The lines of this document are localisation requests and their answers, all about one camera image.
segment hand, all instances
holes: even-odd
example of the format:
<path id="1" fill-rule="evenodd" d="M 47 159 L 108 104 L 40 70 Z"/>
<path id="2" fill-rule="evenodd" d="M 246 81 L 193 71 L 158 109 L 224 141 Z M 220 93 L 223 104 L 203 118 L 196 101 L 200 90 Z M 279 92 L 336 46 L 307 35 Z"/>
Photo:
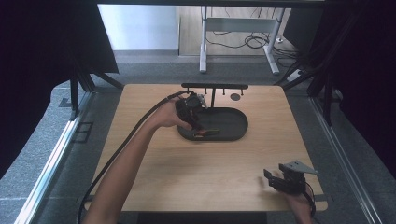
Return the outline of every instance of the hand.
<path id="1" fill-rule="evenodd" d="M 278 172 L 274 172 L 274 175 L 280 177 Z M 312 198 L 313 195 L 308 186 L 305 186 L 305 190 L 306 193 Z M 290 195 L 282 191 L 278 192 L 281 193 L 285 198 L 298 224 L 312 224 L 311 205 L 303 194 Z"/>
<path id="2" fill-rule="evenodd" d="M 149 118 L 150 121 L 159 127 L 172 127 L 178 125 L 186 130 L 191 130 L 192 127 L 189 123 L 181 120 L 176 112 L 175 102 L 180 100 L 179 98 L 173 98 L 169 102 L 161 105 Z"/>

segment wall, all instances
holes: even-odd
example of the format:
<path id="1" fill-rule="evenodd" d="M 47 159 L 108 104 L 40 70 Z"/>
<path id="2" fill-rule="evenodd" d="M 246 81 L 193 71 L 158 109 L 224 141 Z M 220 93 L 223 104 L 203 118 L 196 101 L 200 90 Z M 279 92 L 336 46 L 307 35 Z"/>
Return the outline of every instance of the wall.
<path id="1" fill-rule="evenodd" d="M 98 6 L 113 50 L 178 49 L 176 6 Z"/>

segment black cable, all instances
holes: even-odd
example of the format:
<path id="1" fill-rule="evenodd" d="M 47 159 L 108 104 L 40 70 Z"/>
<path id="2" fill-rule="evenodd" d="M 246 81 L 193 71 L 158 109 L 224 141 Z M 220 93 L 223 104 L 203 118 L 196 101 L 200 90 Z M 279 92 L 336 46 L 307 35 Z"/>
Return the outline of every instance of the black cable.
<path id="1" fill-rule="evenodd" d="M 90 187 L 87 189 L 84 197 L 82 198 L 81 204 L 79 205 L 78 208 L 78 215 L 77 215 L 77 224 L 81 223 L 81 215 L 82 215 L 82 210 L 84 208 L 84 204 L 87 201 L 88 197 L 91 194 L 91 191 L 93 190 L 93 188 L 96 186 L 96 184 L 99 182 L 99 180 L 102 178 L 102 176 L 105 174 L 105 172 L 107 171 L 108 167 L 110 167 L 111 163 L 113 163 L 113 161 L 118 157 L 118 155 L 122 152 L 122 150 L 124 149 L 124 147 L 128 144 L 128 142 L 131 140 L 131 138 L 134 136 L 134 134 L 136 133 L 136 131 L 140 128 L 140 126 L 143 124 L 143 122 L 155 111 L 157 110 L 161 105 L 165 104 L 166 102 L 168 102 L 169 100 L 171 100 L 172 98 L 175 98 L 181 94 L 184 93 L 193 93 L 193 91 L 179 91 L 176 92 L 174 94 L 171 94 L 169 96 L 167 96 L 166 98 L 162 99 L 159 103 L 157 103 L 154 107 L 152 107 L 134 126 L 134 128 L 131 130 L 131 132 L 129 133 L 129 135 L 125 138 L 125 140 L 122 142 L 122 144 L 120 145 L 120 147 L 116 150 L 116 152 L 114 152 L 114 154 L 111 156 L 111 158 L 107 161 L 107 163 L 105 164 L 105 166 L 102 168 L 101 172 L 99 173 L 99 175 L 93 180 L 93 182 L 91 183 Z"/>
<path id="2" fill-rule="evenodd" d="M 294 60 L 299 60 L 299 58 L 301 57 L 301 54 L 299 54 L 298 51 L 294 51 L 294 53 L 292 52 L 285 52 L 281 49 L 277 49 L 276 47 L 273 47 L 273 53 L 277 56 L 280 57 L 285 57 L 284 59 L 294 59 Z"/>
<path id="3" fill-rule="evenodd" d="M 259 8 L 258 7 L 254 8 L 253 12 L 250 14 L 250 18 L 253 17 L 253 14 L 257 11 L 257 9 L 259 9 Z"/>
<path id="4" fill-rule="evenodd" d="M 315 212 L 317 211 L 317 207 L 315 206 L 315 194 L 314 191 L 312 190 L 311 185 L 309 185 L 307 182 L 305 182 L 305 184 L 309 187 L 311 193 L 312 193 L 312 197 L 308 195 L 308 193 L 306 193 L 306 191 L 303 192 L 303 195 L 305 196 L 305 198 L 308 200 L 309 205 L 311 205 L 311 217 L 313 217 L 315 215 Z"/>
<path id="5" fill-rule="evenodd" d="M 299 62 L 300 65 L 301 64 L 311 64 L 311 62 L 316 57 L 318 57 L 320 53 L 323 52 L 323 50 L 326 48 L 329 41 L 337 34 L 336 32 L 341 28 L 341 26 L 343 24 L 344 24 L 344 21 L 340 20 L 335 25 L 335 27 L 332 29 L 332 31 L 326 36 L 326 38 L 314 50 L 297 57 L 296 58 L 297 62 Z M 285 73 L 285 75 L 279 81 L 274 83 L 274 85 L 280 85 L 281 82 L 285 81 L 287 79 L 287 77 L 289 77 L 291 75 L 291 73 L 294 72 L 298 68 L 298 67 L 293 67 L 291 69 L 292 66 L 293 66 L 293 64 L 290 66 L 290 69 L 288 69 L 288 71 Z M 302 81 L 309 79 L 310 77 L 314 76 L 315 73 L 318 72 L 322 67 L 323 67 L 323 63 L 321 63 L 317 67 L 313 68 L 312 72 L 309 72 L 308 74 L 305 74 L 303 76 L 296 78 L 291 83 L 288 83 L 288 84 L 285 84 L 284 86 L 282 86 L 282 88 L 284 90 L 288 90 L 289 88 L 297 85 L 298 83 L 301 83 Z"/>
<path id="6" fill-rule="evenodd" d="M 285 75 L 283 75 L 283 77 L 278 80 L 276 83 L 274 83 L 274 86 L 276 85 L 280 85 L 283 81 L 285 81 L 295 70 L 297 70 L 297 68 L 299 68 L 302 65 L 302 63 L 300 61 L 295 61 L 288 69 L 288 71 L 286 71 Z"/>
<path id="7" fill-rule="evenodd" d="M 259 18 L 261 15 L 262 15 L 262 7 L 260 8 L 259 16 L 257 18 Z"/>
<path id="8" fill-rule="evenodd" d="M 228 32 L 223 32 L 223 33 L 216 33 L 216 32 L 213 31 L 214 35 L 227 35 L 227 34 L 230 34 L 230 33 L 232 33 L 232 32 L 228 31 Z"/>
<path id="9" fill-rule="evenodd" d="M 309 189 L 311 190 L 311 193 L 312 193 L 312 202 L 314 203 L 314 206 L 315 206 L 315 202 L 317 201 L 316 199 L 315 199 L 315 193 L 314 193 L 314 191 L 312 190 L 312 187 L 311 187 L 311 185 L 309 185 L 307 182 L 305 182 L 305 184 L 309 187 Z M 318 223 L 318 224 L 320 224 L 320 222 L 319 222 L 319 220 L 318 220 L 318 218 L 317 217 L 315 217 L 315 212 L 316 212 L 316 207 L 315 207 L 315 211 L 314 211 L 314 213 L 312 214 L 312 218 Z"/>
<path id="10" fill-rule="evenodd" d="M 226 48 L 230 48 L 230 49 L 239 49 L 239 48 L 242 48 L 242 47 L 244 47 L 244 46 L 248 46 L 248 47 L 250 47 L 251 49 L 261 49 L 263 46 L 264 46 L 264 44 L 262 43 L 262 42 L 260 42 L 260 40 L 262 40 L 262 41 L 264 41 L 265 43 L 267 43 L 266 42 L 266 40 L 264 39 L 264 38 L 262 38 L 262 37 L 260 37 L 260 36 L 257 36 L 257 35 L 253 35 L 254 33 L 251 33 L 250 35 L 248 35 L 247 37 L 245 37 L 245 43 L 244 44 L 242 44 L 242 45 L 240 45 L 240 46 L 229 46 L 229 45 L 225 45 L 225 44 L 221 44 L 221 43 L 217 43 L 217 42 L 212 42 L 212 41 L 210 41 L 210 40 L 208 40 L 208 39 L 206 39 L 206 41 L 209 43 L 209 44 L 213 44 L 213 45 L 220 45 L 220 46 L 223 46 L 223 47 L 226 47 Z M 250 44 L 250 41 L 256 41 L 257 43 L 259 43 L 259 46 L 252 46 L 251 44 Z"/>
<path id="11" fill-rule="evenodd" d="M 261 33 L 263 36 L 265 36 L 264 41 L 266 43 L 270 42 L 270 36 L 266 33 Z M 286 56 L 292 59 L 297 59 L 299 55 L 299 51 L 297 50 L 289 50 L 289 49 L 278 49 L 277 47 L 273 46 L 273 50 L 276 54 Z"/>
<path id="12" fill-rule="evenodd" d="M 290 67 L 289 65 L 283 64 L 283 63 L 281 62 L 281 60 L 291 60 L 291 59 L 294 59 L 294 58 L 291 58 L 291 57 L 277 58 L 277 59 L 276 59 L 276 63 L 279 64 L 281 67 Z"/>
<path id="13" fill-rule="evenodd" d="M 276 10 L 276 7 L 274 7 L 274 11 L 273 11 L 273 15 L 272 15 L 271 19 L 274 18 L 275 10 Z"/>
<path id="14" fill-rule="evenodd" d="M 224 10 L 225 10 L 225 13 L 227 13 L 227 16 L 231 17 L 230 14 L 228 14 L 227 7 L 224 7 Z"/>

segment wooden table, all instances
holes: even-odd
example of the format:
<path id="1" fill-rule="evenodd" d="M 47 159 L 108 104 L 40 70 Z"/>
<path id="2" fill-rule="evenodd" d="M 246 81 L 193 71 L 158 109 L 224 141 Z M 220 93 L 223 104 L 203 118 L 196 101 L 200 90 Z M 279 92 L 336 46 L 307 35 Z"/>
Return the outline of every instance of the wooden table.
<path id="1" fill-rule="evenodd" d="M 120 146 L 139 119 L 180 85 L 126 85 L 111 124 L 96 173 Z M 192 89 L 204 93 L 203 89 Z M 285 93 L 276 86 L 249 86 L 217 91 L 215 106 L 244 112 L 244 137 L 230 142 L 192 142 L 177 127 L 161 128 L 152 138 L 137 179 L 122 210 L 150 212 L 282 211 L 283 197 L 268 186 L 262 170 L 279 171 L 279 163 L 301 161 L 313 167 L 290 111 Z M 206 102 L 210 105 L 211 90 Z M 323 191 L 315 175 L 305 175 L 316 194 Z M 325 210 L 327 203 L 318 202 Z"/>

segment gray floor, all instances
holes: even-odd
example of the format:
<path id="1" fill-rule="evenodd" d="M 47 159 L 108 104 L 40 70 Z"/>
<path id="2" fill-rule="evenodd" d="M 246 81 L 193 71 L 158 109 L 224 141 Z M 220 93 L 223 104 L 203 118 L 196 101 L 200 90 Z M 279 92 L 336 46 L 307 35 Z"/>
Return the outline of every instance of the gray floor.
<path id="1" fill-rule="evenodd" d="M 200 74 L 197 57 L 164 54 L 129 54 L 117 52 L 120 74 L 113 75 L 127 83 L 223 82 L 248 85 L 272 85 L 279 77 L 270 73 L 263 57 L 210 57 L 206 74 Z M 33 223 L 74 223 L 86 188 L 90 185 L 111 124 L 121 90 L 93 77 L 97 86 L 84 112 L 83 125 L 92 127 L 89 135 L 76 133 L 59 169 L 50 183 Z M 337 159 L 325 129 L 317 118 L 305 89 L 309 80 L 286 92 L 308 153 L 329 201 L 329 208 L 318 212 L 320 223 L 370 223 Z M 57 87 L 51 105 L 20 157 L 0 181 L 0 223 L 13 223 L 35 184 L 42 167 L 54 148 L 70 108 L 59 107 L 69 98 L 68 83 Z M 332 122 L 336 136 L 349 158 L 360 182 L 367 190 L 383 223 L 396 223 L 393 209 L 396 181 L 373 150 L 350 125 L 338 103 L 332 104 Z M 122 223 L 136 223 L 137 213 L 123 213 Z M 293 223 L 290 212 L 268 213 L 262 223 Z"/>

